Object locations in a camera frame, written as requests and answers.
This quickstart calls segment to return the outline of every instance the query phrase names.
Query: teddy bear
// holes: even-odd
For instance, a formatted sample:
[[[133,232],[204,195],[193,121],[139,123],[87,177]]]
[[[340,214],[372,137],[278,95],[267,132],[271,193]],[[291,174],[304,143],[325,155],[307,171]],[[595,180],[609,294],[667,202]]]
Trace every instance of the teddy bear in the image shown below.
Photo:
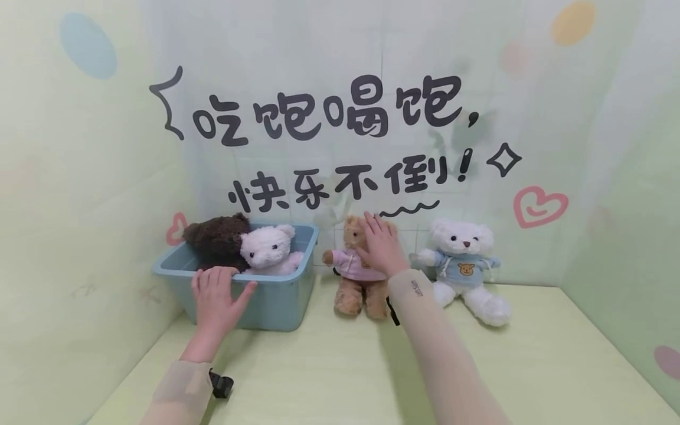
[[[458,295],[483,323],[503,326],[511,316],[510,304],[489,292],[483,284],[483,270],[500,267],[500,260],[485,257],[494,245],[494,234],[482,224],[438,219],[432,223],[436,250],[422,250],[411,259],[437,269],[435,301],[442,307]]]
[[[285,276],[302,264],[304,252],[291,252],[295,228],[289,224],[265,226],[241,235],[241,255],[250,265],[244,273]]]
[[[182,237],[199,259],[198,269],[224,266],[243,272],[248,263],[240,254],[241,234],[248,232],[250,221],[243,213],[238,213],[192,223],[184,229]]]
[[[357,316],[364,305],[366,294],[366,314],[375,320],[384,320],[388,315],[387,277],[372,269],[357,254],[356,248],[368,251],[366,234],[356,216],[345,219],[343,240],[344,250],[326,250],[322,261],[335,267],[340,274],[340,286],[335,293],[335,309],[347,316]]]

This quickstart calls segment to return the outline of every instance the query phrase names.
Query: black strap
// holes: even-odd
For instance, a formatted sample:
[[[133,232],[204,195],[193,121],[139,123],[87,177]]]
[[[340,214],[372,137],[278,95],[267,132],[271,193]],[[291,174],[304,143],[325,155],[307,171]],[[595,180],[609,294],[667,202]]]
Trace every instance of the black strap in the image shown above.
[[[387,306],[390,308],[390,317],[392,317],[394,325],[399,326],[401,323],[399,322],[399,318],[396,316],[396,312],[392,308],[392,304],[390,304],[390,297],[387,297]]]
[[[208,372],[210,382],[213,384],[213,395],[215,398],[229,398],[231,390],[234,388],[234,380],[228,376],[219,376],[212,369]]]

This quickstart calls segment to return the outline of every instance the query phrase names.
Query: white teddy bear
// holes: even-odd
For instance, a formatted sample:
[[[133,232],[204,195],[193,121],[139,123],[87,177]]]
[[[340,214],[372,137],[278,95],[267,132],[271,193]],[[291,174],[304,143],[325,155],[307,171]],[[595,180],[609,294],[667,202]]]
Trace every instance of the white teddy bear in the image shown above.
[[[484,256],[494,245],[492,231],[480,224],[438,219],[431,232],[438,248],[422,250],[411,259],[437,269],[435,301],[446,307],[460,295],[482,322],[505,325],[511,316],[510,304],[483,284],[483,270],[500,266],[498,258]]]
[[[291,252],[295,228],[289,224],[260,227],[241,234],[241,255],[248,261],[250,275],[285,276],[295,272],[304,252]]]

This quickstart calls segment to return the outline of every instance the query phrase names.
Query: dark brown teddy bear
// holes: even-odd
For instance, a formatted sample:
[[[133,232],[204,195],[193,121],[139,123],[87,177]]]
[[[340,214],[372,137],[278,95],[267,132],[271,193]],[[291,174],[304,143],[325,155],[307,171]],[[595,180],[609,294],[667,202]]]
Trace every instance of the dark brown teddy bear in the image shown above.
[[[250,221],[242,213],[193,223],[184,229],[184,241],[199,259],[199,269],[235,267],[244,272],[250,266],[241,256],[241,234],[250,232]]]

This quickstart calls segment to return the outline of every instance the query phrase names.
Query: plastic bin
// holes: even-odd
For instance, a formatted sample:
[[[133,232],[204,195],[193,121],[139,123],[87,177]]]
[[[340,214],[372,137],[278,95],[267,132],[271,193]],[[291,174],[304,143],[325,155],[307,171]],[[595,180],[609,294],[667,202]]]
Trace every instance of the plastic bin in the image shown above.
[[[252,222],[251,228],[275,226],[278,223]],[[234,275],[231,284],[232,297],[238,297],[250,280],[256,280],[258,287],[252,295],[237,328],[296,330],[307,311],[307,304],[314,285],[314,271],[311,255],[317,243],[319,229],[313,224],[293,224],[295,237],[290,250],[305,253],[302,264],[288,276]],[[198,260],[191,248],[184,242],[170,249],[160,257],[153,272],[165,277],[191,321],[196,323],[196,303],[191,291],[191,278],[198,266]]]

